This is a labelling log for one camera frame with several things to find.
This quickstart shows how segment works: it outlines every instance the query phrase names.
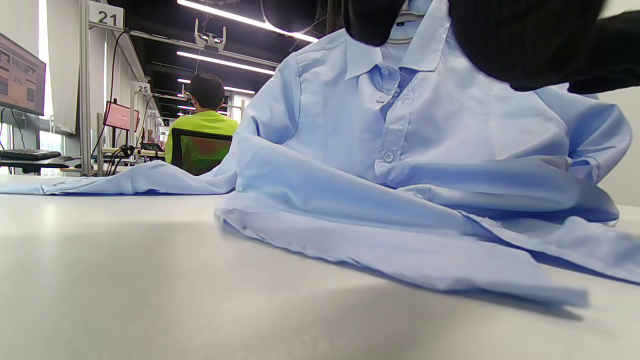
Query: ceiling light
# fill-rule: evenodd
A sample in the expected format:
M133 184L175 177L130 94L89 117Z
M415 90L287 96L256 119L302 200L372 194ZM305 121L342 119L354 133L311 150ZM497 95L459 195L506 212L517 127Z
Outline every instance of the ceiling light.
M283 35L288 35L290 37L294 37L294 38L297 38L297 39L300 39L300 40L304 40L304 41L308 41L308 42L317 42L318 41L318 39L316 39L314 37L310 37L308 35L303 35L301 33L288 33L286 31L282 31L282 30L274 27L273 25L271 25L268 22L262 22L262 21L258 21L258 20L249 19L248 17L243 17L243 16L240 16L240 15L236 15L234 13L224 12L222 10L211 8L209 6L205 6L205 5L202 5L202 4L192 3L191 1L178 0L178 3L180 5L188 6L188 7L192 8L192 9L201 10L203 12L207 12L207 13L210 13L210 14L213 14L213 15L226 17L227 19L232 19L232 20L236 20L236 21L239 21L239 22L243 22L245 24L257 26L258 28L271 30L271 31L274 31L276 33L280 33L280 34L283 34Z
M235 92L244 92L246 94L255 94L255 91L230 88L229 86L225 86L225 90L235 91Z
M248 66L248 65L232 63L232 62L229 62L229 61L218 60L218 59L214 59L214 58L208 58L206 56L200 56L200 55L196 55L196 54L183 53L182 51L178 51L178 52L176 52L176 54L178 54L180 56L186 56L186 57L192 58L192 59L209 61L209 62L212 62L212 63L218 63L220 65L233 66L233 67L237 67L237 68L244 69L244 70L251 70L251 71L255 71L255 72L261 72L263 74L269 74L269 75L275 75L276 74L275 71L260 69L259 67L252 67L252 66Z
M191 80L178 79L178 81L180 81L181 83L185 83L185 84L191 84ZM235 92L244 92L246 94L255 94L255 91L232 88L232 87L229 87L229 86L225 86L225 90L235 91Z

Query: shirt placket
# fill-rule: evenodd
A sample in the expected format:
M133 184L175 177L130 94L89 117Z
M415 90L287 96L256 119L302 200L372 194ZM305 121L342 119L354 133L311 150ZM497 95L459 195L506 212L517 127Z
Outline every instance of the shirt placket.
M409 126L411 115L411 104L413 94L408 85L415 75L414 70L402 68L399 73L400 79L393 94L381 111L385 119L385 128L382 134L382 141L376 159L376 175L381 175L400 160L404 138Z

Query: desk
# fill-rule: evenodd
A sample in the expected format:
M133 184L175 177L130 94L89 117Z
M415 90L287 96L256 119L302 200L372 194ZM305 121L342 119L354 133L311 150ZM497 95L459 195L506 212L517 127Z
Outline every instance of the desk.
M591 292L566 312L431 293L221 231L220 199L0 195L0 359L638 358L640 287L547 268Z
M113 154L117 150L118 149L115 148L115 147L103 147L102 148L102 153L103 154ZM163 158L164 159L164 153L163 152L136 149L134 151L134 154L138 154L140 156L148 156L150 158Z
M97 165L92 165L93 166L93 171L98 170L98 166ZM117 167L116 168L116 174L119 174L121 172L125 172L127 170L129 170L132 167ZM109 165L108 164L104 164L104 174L106 176L107 174L107 170L109 169ZM63 172L64 174L81 174L82 173L82 169L81 168L75 168L75 167L70 167L70 168L63 168L60 169L61 172Z
M71 156L61 156L59 158L28 161L28 160L10 160L0 158L0 167L21 168L22 172L29 174L32 172L40 172L43 168L68 168L67 161L73 160Z

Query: black hair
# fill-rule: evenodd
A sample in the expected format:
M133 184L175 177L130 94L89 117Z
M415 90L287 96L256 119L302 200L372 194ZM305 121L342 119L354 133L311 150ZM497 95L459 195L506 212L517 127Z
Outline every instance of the black hair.
M195 74L189 84L189 94L201 108L217 110L225 100L225 87L214 74Z

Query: keyboard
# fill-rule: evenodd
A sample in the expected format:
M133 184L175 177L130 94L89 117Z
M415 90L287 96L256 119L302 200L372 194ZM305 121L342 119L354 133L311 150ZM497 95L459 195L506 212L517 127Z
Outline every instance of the keyboard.
M0 158L8 160L40 161L59 158L61 155L58 151L40 149L0 150Z
M145 142L143 142L143 143L140 144L140 147L143 150L146 150L146 151L164 152L163 148L159 144L156 144L156 143L145 143Z

